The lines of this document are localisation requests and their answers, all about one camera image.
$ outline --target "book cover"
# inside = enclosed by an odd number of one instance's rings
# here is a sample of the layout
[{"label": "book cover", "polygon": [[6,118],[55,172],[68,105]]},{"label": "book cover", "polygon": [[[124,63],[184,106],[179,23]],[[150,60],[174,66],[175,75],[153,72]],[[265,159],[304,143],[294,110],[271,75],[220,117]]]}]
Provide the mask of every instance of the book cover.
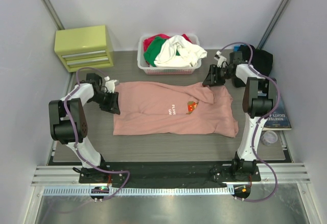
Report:
[{"label": "book cover", "polygon": [[263,128],[264,131],[283,131],[292,129],[291,123],[288,119],[285,105],[283,100],[279,101],[279,105],[277,109],[270,114],[265,126]]}]

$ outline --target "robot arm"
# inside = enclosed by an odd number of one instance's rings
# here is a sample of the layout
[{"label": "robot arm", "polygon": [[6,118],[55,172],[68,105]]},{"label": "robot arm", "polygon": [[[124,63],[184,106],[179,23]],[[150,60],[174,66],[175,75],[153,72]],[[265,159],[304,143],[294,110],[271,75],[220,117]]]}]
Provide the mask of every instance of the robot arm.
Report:
[{"label": "robot arm", "polygon": [[[54,140],[59,141],[61,144],[71,148],[79,157],[74,147],[75,136],[71,121],[64,119],[67,114],[63,103],[64,100],[69,97],[67,99],[67,105],[75,121],[78,132],[78,151],[89,163],[104,170],[106,170],[107,167],[103,157],[94,149],[87,137],[87,123],[83,106],[89,102],[96,102],[99,104],[101,110],[120,114],[118,93],[114,91],[115,86],[119,83],[117,80],[110,80],[109,77],[105,77],[105,81],[104,86],[102,86],[102,78],[99,75],[88,73],[86,81],[81,82],[79,89],[73,95],[69,94],[60,100],[51,101],[49,103],[51,137]],[[79,159],[83,166],[81,171],[84,172],[85,175],[91,174],[93,170],[92,167],[84,162],[80,157]]]},{"label": "robot arm", "polygon": [[226,79],[239,78],[246,84],[242,102],[246,120],[241,145],[235,153],[230,168],[215,170],[217,173],[215,180],[230,182],[235,181],[237,177],[248,179],[252,176],[252,181],[260,181],[253,150],[257,152],[260,135],[267,121],[265,118],[261,120],[260,118],[275,106],[277,92],[271,81],[262,78],[258,72],[253,72],[254,68],[243,61],[242,52],[233,52],[230,56],[231,62],[227,63],[226,58],[217,52],[215,59],[218,64],[210,66],[209,73],[203,82],[204,86],[220,86],[225,84]]}]

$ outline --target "drawer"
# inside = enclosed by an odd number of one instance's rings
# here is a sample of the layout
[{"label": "drawer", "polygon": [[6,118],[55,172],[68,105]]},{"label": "drawer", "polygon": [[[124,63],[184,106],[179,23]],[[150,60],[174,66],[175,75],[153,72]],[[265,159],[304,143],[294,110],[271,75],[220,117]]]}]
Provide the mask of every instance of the drawer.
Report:
[{"label": "drawer", "polygon": [[88,65],[103,64],[108,62],[109,62],[109,58],[107,56],[101,56],[95,58],[83,58],[83,59],[67,61],[66,64],[68,67],[82,67],[82,66],[85,67]]},{"label": "drawer", "polygon": [[76,53],[70,55],[61,56],[65,61],[78,60],[84,58],[92,58],[92,57],[101,57],[106,56],[106,51],[96,51],[96,52],[85,52],[85,53]]}]

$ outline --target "laundry basket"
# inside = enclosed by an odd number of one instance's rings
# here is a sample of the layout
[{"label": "laundry basket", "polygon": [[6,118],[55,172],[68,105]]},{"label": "laundry basket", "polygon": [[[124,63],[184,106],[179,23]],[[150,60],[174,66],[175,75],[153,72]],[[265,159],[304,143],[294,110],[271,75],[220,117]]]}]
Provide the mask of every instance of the laundry basket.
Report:
[{"label": "laundry basket", "polygon": [[[199,44],[199,39],[194,34],[187,34],[190,41],[193,44]],[[143,50],[143,41],[151,36],[142,36],[139,39],[138,50],[137,50],[137,65],[142,69],[146,74],[192,74],[195,69],[201,67],[201,59],[198,61],[196,67],[153,67],[146,62],[144,59],[144,50]]]}]

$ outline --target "pink t-shirt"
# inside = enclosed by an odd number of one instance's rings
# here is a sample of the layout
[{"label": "pink t-shirt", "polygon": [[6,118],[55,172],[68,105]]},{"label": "pink t-shirt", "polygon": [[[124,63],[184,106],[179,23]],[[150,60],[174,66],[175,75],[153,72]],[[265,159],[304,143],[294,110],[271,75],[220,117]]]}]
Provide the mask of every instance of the pink t-shirt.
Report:
[{"label": "pink t-shirt", "polygon": [[235,137],[238,132],[225,86],[127,82],[115,91],[121,114],[113,117],[114,135],[217,133]]}]

